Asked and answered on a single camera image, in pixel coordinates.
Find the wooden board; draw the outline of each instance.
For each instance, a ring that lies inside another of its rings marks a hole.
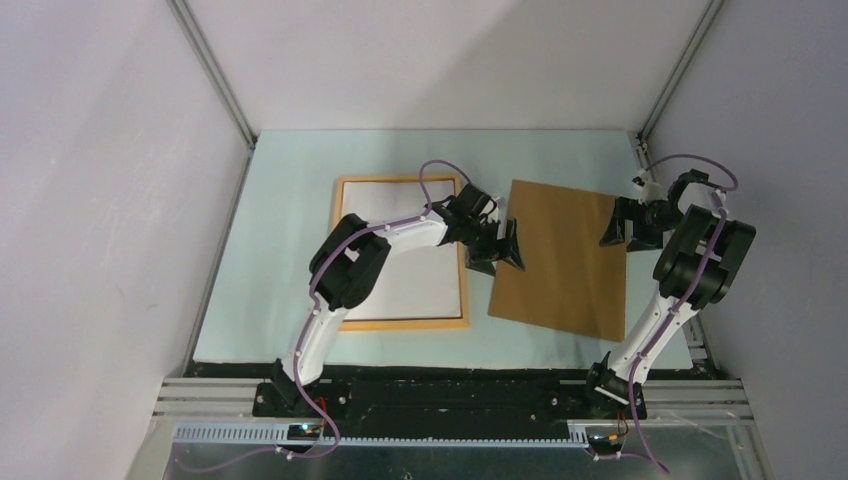
[[[457,194],[457,175],[428,175],[433,200]],[[336,184],[333,225],[348,213],[378,221],[411,215],[423,208],[418,177],[345,177]],[[392,257],[374,290],[351,310],[343,331],[467,328],[469,299],[462,245],[420,249]]]
[[[525,272],[498,268],[489,315],[620,342],[626,251],[600,248],[615,197],[515,180],[508,215],[518,220]]]

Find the metal frame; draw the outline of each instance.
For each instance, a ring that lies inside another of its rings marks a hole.
[[[171,10],[174,12],[174,17],[176,17],[177,22],[180,24],[180,28],[183,30],[183,33],[185,33],[186,39],[191,45],[191,49],[194,50],[195,55],[197,55],[197,60],[203,67],[203,71],[205,71],[206,75],[209,76],[209,81],[212,83],[212,87],[215,89],[215,92],[218,94],[221,102],[223,102],[224,107],[227,109],[227,113],[230,115],[233,123],[235,123],[236,128],[238,128],[245,144],[247,144],[247,148],[253,149],[256,145],[256,133],[254,133],[251,129],[250,123],[247,121],[247,117],[244,115],[244,111],[241,109],[241,105],[239,105],[239,102],[236,99],[233,87],[230,86],[230,82],[228,82],[227,77],[224,76],[224,72],[221,70],[221,65],[212,53],[212,48],[209,47],[209,42],[206,40],[206,36],[203,35],[203,30],[201,30],[200,25],[197,23],[197,19],[195,18],[191,7],[188,5],[188,1],[168,0],[168,5],[171,6]]]
[[[290,424],[311,419],[251,416],[256,387],[263,379],[166,378],[153,409],[148,437],[128,478],[161,478],[171,461],[172,443],[286,445]],[[580,380],[562,380],[579,384]],[[759,443],[747,396],[738,380],[652,380],[644,385],[648,418],[656,427],[725,427],[725,440],[744,480],[774,478]],[[343,438],[342,445],[393,447],[518,447],[582,448],[587,435],[604,433],[614,420],[569,420],[569,438],[562,441],[409,441],[391,438]]]
[[[671,74],[668,76],[665,85],[663,85],[663,88],[660,91],[660,95],[654,102],[651,112],[648,113],[648,118],[645,120],[641,132],[639,132],[639,136],[642,139],[647,139],[654,132],[654,128],[656,128],[665,107],[668,105],[671,97],[674,96],[674,92],[680,85],[680,81],[683,79],[683,76],[689,70],[692,60],[701,48],[704,38],[706,38],[707,34],[710,32],[710,29],[718,17],[718,14],[721,13],[721,9],[724,7],[724,4],[725,0],[710,0],[704,8],[704,12],[701,14],[701,18],[695,26],[695,31],[693,31],[692,36],[689,37],[689,41],[686,43],[683,53],[681,53],[680,58],[677,59],[677,63],[675,63],[674,68],[671,70]]]
[[[207,73],[228,114],[236,125],[249,149],[253,149],[257,136],[252,130],[236,95],[226,79],[220,64],[216,60],[202,29],[188,5],[188,0],[168,0],[173,13],[186,35],[198,61]],[[671,74],[663,85],[660,95],[654,103],[640,132],[632,134],[634,151],[637,161],[643,167],[649,164],[649,152],[645,140],[653,133],[657,122],[662,116],[670,98],[678,88],[681,79],[690,67],[693,58],[700,49],[715,19],[724,6],[724,0],[710,0],[706,6],[695,31],[692,33],[686,48],[681,53]],[[200,306],[183,362],[183,370],[187,371],[191,364],[194,348],[200,333],[203,316],[209,304],[209,298],[214,286],[215,277],[223,257],[224,248],[230,228],[238,207],[238,201],[244,188],[244,182],[250,167],[250,159],[239,179],[239,188],[233,198],[232,207],[227,219],[227,227],[222,232],[218,252],[210,271],[204,292],[203,303]],[[699,319],[690,322],[687,329],[687,340],[693,360],[700,361],[710,367],[709,348]],[[148,436],[142,445],[131,468],[128,478],[161,478],[170,461],[171,446],[180,430],[186,426],[215,425],[226,429],[227,432],[247,432],[248,430],[270,429],[276,431],[278,425],[288,425],[292,422],[303,422],[305,419],[278,419],[252,417],[256,387],[263,382],[261,379],[239,378],[166,378],[162,383],[158,400],[154,407]],[[582,384],[583,380],[562,380],[561,383]],[[748,400],[742,383],[738,380],[649,380],[643,388],[648,418],[642,422],[647,428],[653,427],[687,427],[707,428],[725,427],[727,441],[733,447],[737,466],[743,479],[770,479],[770,471],[765,454],[762,450],[759,434],[754,423]],[[564,439],[563,447],[582,445],[586,432],[608,429],[615,426],[614,420],[569,420],[569,428],[575,432],[575,438]],[[246,433],[229,433],[227,435],[248,435]],[[194,443],[209,441],[228,443],[241,441],[236,438],[222,438],[220,435],[200,434],[195,431]],[[343,443],[351,445],[408,445],[401,439],[355,439],[346,438]],[[445,445],[456,445],[457,442],[447,442]],[[560,446],[556,443],[538,442],[521,443],[520,446]]]

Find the table surface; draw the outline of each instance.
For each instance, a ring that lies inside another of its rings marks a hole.
[[[308,264],[328,233],[338,178],[401,175],[450,160],[492,195],[513,179],[633,196],[638,164],[624,131],[263,131],[200,331],[198,362],[273,362],[310,307]],[[450,173],[434,166],[432,172]],[[627,255],[626,329],[653,293],[659,252]],[[487,314],[492,277],[469,272],[471,327],[341,332],[327,363],[454,368],[588,368],[614,342]],[[691,368],[677,332],[655,368]]]

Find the white wall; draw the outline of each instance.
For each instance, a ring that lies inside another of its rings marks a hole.
[[[729,207],[757,239],[705,328],[780,479],[848,471],[846,21],[841,0],[728,2],[652,138],[742,183]]]
[[[246,151],[164,0],[0,7],[0,477],[122,478]]]
[[[190,3],[257,130],[638,130],[707,0]]]

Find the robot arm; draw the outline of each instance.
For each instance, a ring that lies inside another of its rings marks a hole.
[[[712,185],[707,182],[706,174],[693,170],[681,175],[672,185],[669,200],[655,201],[673,202],[671,205],[676,209],[685,185],[693,183],[693,178],[698,180],[694,183]],[[644,218],[634,220],[634,236],[635,223],[642,220]],[[614,213],[611,225],[615,222]],[[589,372],[587,393],[590,398],[601,402],[611,399],[618,404],[629,405],[631,373],[635,398],[641,397],[641,384],[647,379],[659,353],[689,319],[708,303],[717,303],[724,297],[756,235],[754,227],[739,221],[720,220],[710,210],[697,205],[691,205],[678,221],[655,224],[652,228],[654,231],[648,232],[648,237],[662,238],[663,232],[668,229],[674,229],[674,233],[654,267],[653,279],[657,287],[639,322],[624,341],[607,353],[601,363],[594,364]],[[708,245],[712,243],[710,240],[717,228],[721,230],[712,251],[709,251]],[[631,245],[633,242],[644,245],[644,238],[634,238]],[[607,235],[601,240],[601,246],[605,246],[605,240],[608,240]],[[698,277],[705,255],[708,258]]]
[[[419,217],[388,222],[374,228],[356,214],[346,215],[330,233],[310,262],[318,308],[293,350],[283,359],[286,375],[294,380],[294,358],[298,357],[298,377],[302,384],[321,376],[324,359],[347,313],[360,305],[374,288],[385,262],[393,256],[425,247],[461,242],[468,247],[471,268],[493,268],[502,260],[524,269],[518,250],[517,224],[507,220],[505,235],[498,238],[500,222],[497,203],[474,184],[467,184],[457,197],[434,202],[432,210]],[[344,253],[332,253],[362,230]],[[331,263],[324,268],[324,263]]]

